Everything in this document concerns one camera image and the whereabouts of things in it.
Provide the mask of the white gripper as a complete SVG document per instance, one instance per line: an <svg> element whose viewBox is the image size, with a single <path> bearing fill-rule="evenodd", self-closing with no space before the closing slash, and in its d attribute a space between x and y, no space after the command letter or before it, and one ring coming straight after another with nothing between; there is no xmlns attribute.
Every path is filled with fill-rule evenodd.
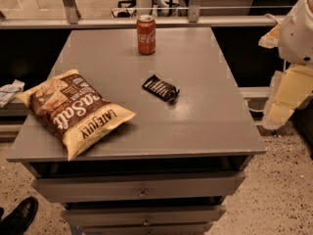
<svg viewBox="0 0 313 235"><path fill-rule="evenodd" d="M275 71L264 108L262 126L278 129L313 91L313 67L306 66L313 65L313 0L298 0L282 26L276 24L258 45L268 49L278 46L280 57L294 63L285 71Z"/></svg>

